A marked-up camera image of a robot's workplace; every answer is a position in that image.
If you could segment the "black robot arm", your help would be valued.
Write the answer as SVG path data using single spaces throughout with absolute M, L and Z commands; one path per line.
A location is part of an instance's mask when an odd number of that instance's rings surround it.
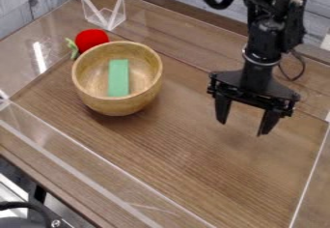
M 227 9 L 235 0 L 203 0 L 215 10 Z M 306 35 L 307 0 L 241 0 L 247 8 L 247 44 L 241 49 L 243 67 L 213 71 L 207 92 L 215 101 L 215 115 L 227 122 L 236 101 L 264 110 L 257 133 L 271 132 L 277 121 L 292 115 L 300 95 L 273 77 L 281 55 L 302 44 Z

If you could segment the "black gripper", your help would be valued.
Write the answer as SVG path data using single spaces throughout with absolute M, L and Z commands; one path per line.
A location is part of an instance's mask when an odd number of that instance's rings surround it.
M 215 99 L 216 120 L 225 124 L 233 101 L 264 110 L 257 135 L 267 135 L 279 119 L 291 116 L 299 94 L 273 78 L 272 66 L 244 61 L 235 71 L 212 71 L 207 92 Z

